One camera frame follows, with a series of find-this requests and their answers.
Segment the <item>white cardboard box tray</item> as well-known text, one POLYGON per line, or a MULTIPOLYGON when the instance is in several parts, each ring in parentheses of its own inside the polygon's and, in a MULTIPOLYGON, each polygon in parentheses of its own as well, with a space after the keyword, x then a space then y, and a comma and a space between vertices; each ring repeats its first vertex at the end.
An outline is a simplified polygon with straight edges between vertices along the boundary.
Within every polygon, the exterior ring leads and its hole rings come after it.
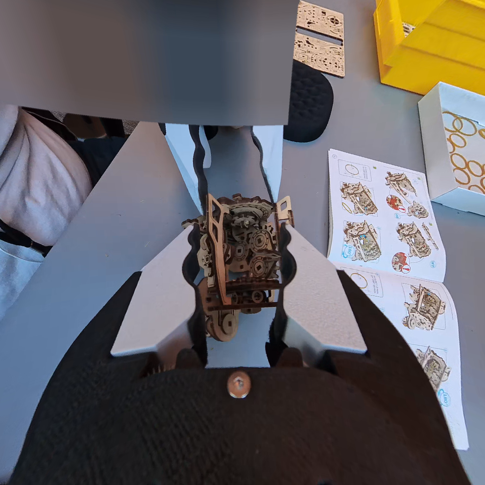
POLYGON ((439 82, 418 103, 429 194, 450 208, 484 215, 484 194, 459 188, 453 176, 443 111, 484 126, 484 96, 439 82))

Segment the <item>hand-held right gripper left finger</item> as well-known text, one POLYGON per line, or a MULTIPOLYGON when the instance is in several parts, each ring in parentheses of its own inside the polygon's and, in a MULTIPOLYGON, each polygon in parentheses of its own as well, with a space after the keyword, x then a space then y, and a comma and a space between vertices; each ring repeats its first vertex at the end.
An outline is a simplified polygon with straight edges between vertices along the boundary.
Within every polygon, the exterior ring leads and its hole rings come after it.
POLYGON ((194 348, 207 365, 206 323, 194 284, 199 248, 199 225, 193 224, 143 267, 111 355, 156 352, 171 368, 181 349, 194 348))

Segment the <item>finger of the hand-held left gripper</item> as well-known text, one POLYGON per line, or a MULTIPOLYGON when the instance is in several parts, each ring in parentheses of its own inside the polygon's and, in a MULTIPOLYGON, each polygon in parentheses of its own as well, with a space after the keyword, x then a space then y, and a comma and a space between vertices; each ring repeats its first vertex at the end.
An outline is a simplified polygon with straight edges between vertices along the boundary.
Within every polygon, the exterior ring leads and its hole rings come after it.
POLYGON ((203 125, 166 124, 165 138, 201 215, 207 211, 209 143, 203 125))
POLYGON ((260 169, 270 200, 276 203, 282 175, 283 125, 251 126, 250 130, 260 152, 260 169))

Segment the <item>laser-cut wooden parts sheet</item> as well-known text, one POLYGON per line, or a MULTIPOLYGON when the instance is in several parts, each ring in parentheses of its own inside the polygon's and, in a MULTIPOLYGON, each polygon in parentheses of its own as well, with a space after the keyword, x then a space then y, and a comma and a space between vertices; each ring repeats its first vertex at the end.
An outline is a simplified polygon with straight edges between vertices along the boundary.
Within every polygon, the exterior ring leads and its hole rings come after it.
POLYGON ((300 1, 298 5, 294 60, 322 73, 343 78, 344 16, 342 13, 300 1))

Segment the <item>wooden mechanical gear model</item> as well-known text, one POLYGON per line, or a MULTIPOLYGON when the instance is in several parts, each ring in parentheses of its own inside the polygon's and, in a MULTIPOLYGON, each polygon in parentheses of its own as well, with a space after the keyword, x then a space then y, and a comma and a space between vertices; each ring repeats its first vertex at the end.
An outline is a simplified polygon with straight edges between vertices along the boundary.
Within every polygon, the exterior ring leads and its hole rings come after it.
POLYGON ((228 342, 240 313, 276 306, 283 222, 294 227, 290 197, 271 203, 239 193, 219 199, 208 194, 206 215, 182 222, 184 228, 198 224, 201 233, 197 259, 204 278, 198 288, 208 336, 228 342))

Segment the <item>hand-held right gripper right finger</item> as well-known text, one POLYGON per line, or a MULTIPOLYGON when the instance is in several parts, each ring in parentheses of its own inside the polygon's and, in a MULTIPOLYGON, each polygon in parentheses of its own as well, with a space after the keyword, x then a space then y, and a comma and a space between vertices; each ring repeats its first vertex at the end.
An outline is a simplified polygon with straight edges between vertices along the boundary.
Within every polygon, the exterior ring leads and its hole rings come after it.
POLYGON ((335 266, 290 224, 280 228, 282 288, 266 354, 276 366, 283 350, 298 349, 314 367, 327 350, 365 354, 367 346, 335 266))

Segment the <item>black textured pad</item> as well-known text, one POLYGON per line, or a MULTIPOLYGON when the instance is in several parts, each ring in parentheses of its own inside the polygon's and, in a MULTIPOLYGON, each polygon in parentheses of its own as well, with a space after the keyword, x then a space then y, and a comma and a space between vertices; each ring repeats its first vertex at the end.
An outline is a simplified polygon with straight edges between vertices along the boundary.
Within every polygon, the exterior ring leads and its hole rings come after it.
POLYGON ((334 95, 328 79, 310 66, 293 60, 288 124, 283 138, 292 142, 312 142, 328 125, 334 95))

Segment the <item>pile of rubber bands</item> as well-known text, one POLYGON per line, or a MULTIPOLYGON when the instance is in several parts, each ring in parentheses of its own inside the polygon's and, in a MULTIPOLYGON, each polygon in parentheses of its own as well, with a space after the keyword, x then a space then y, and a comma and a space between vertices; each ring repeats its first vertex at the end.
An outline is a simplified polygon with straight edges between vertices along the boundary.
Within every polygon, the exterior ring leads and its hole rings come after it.
POLYGON ((484 126, 449 111, 442 118, 458 187, 484 193, 484 126))

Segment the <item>yellow plastic bin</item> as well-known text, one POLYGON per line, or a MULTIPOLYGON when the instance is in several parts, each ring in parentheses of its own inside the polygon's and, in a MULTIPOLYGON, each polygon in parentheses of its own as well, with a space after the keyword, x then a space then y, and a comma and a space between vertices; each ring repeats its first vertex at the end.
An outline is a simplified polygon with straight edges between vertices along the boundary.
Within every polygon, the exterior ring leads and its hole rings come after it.
POLYGON ((484 1, 376 1, 380 81, 417 94, 484 94, 484 1))

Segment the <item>white instruction booklet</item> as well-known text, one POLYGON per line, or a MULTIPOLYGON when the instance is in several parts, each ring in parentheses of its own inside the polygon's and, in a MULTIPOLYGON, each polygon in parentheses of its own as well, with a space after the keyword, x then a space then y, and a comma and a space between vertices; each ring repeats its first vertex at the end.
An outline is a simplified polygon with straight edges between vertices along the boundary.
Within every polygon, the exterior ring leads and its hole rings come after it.
POLYGON ((430 380, 458 450, 469 448, 458 318, 423 173, 328 153, 328 259, 398 329, 430 380))

